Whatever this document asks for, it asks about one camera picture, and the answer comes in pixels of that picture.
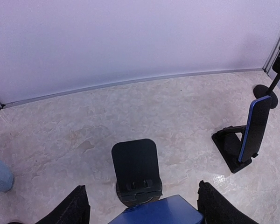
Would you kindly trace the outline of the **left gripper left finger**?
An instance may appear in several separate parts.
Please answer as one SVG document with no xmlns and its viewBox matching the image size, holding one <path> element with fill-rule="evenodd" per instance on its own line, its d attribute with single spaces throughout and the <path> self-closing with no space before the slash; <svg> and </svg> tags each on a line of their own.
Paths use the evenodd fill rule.
<svg viewBox="0 0 280 224">
<path fill-rule="evenodd" d="M 79 185 L 37 224 L 89 224 L 90 211 L 86 186 Z"/>
</svg>

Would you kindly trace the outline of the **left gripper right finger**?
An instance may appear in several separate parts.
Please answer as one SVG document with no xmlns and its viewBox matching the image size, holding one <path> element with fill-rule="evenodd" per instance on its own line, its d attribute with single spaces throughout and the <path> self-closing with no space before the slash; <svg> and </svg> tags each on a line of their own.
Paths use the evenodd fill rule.
<svg viewBox="0 0 280 224">
<path fill-rule="evenodd" d="M 233 206 L 209 182 L 199 182 L 197 208 L 203 214 L 206 224 L 256 223 Z"/>
</svg>

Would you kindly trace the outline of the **black folding phone stand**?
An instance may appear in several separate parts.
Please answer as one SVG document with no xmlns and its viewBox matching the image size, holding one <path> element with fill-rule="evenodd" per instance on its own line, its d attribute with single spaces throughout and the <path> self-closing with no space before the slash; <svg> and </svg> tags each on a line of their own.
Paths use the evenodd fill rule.
<svg viewBox="0 0 280 224">
<path fill-rule="evenodd" d="M 259 155 L 258 153 L 254 153 L 248 160 L 244 162 L 239 161 L 244 140 L 243 137 L 242 140 L 240 140 L 236 133 L 245 134 L 245 130 L 246 126 L 229 126 L 217 131 L 211 137 L 233 174 L 247 167 L 252 163 L 252 158 Z"/>
</svg>

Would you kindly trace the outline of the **round-base plate phone stand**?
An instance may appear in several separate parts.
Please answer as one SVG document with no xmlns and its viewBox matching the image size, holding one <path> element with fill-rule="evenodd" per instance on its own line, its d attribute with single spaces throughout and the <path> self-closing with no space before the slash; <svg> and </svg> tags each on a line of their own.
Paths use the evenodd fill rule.
<svg viewBox="0 0 280 224">
<path fill-rule="evenodd" d="M 157 147 L 151 139 L 115 144 L 111 150 L 119 200 L 128 208 L 162 196 Z"/>
</svg>

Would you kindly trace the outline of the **blue-edged black smartphone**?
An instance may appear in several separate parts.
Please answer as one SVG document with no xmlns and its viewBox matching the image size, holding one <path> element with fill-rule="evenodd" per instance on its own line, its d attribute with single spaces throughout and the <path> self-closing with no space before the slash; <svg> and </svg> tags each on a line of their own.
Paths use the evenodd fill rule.
<svg viewBox="0 0 280 224">
<path fill-rule="evenodd" d="M 245 162 L 258 155 L 270 112 L 272 98 L 264 96 L 251 102 L 238 161 Z"/>
</svg>

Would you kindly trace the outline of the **black pole phone stand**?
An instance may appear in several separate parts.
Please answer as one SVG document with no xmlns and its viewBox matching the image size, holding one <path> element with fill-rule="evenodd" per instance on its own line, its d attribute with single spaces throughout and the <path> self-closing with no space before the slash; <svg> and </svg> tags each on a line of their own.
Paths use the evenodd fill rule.
<svg viewBox="0 0 280 224">
<path fill-rule="evenodd" d="M 273 92 L 273 90 L 274 90 L 275 86 L 277 85 L 277 83 L 279 82 L 279 80 L 280 80 L 280 75 L 277 74 L 276 77 L 274 78 L 272 84 L 269 87 L 262 85 L 262 84 L 258 84 L 253 89 L 253 94 L 254 94 L 255 98 L 261 98 L 264 96 L 270 96 L 272 98 L 271 105 L 270 105 L 271 109 L 276 108 L 278 105 L 278 98 L 277 98 L 276 94 Z"/>
</svg>

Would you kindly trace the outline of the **right aluminium frame post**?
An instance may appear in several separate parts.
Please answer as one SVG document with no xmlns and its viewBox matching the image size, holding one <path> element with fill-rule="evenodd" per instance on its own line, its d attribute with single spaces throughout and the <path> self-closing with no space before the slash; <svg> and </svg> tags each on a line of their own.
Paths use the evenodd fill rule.
<svg viewBox="0 0 280 224">
<path fill-rule="evenodd" d="M 275 43 L 273 45 L 273 48 L 262 68 L 262 70 L 267 74 L 269 75 L 270 71 L 272 70 L 272 66 L 273 66 L 273 63 L 276 59 L 276 57 L 278 56 L 278 53 L 279 53 L 279 47 L 280 47 L 280 29 L 279 29 L 279 32 L 278 32 L 278 35 L 277 35 L 277 38 L 275 40 Z"/>
</svg>

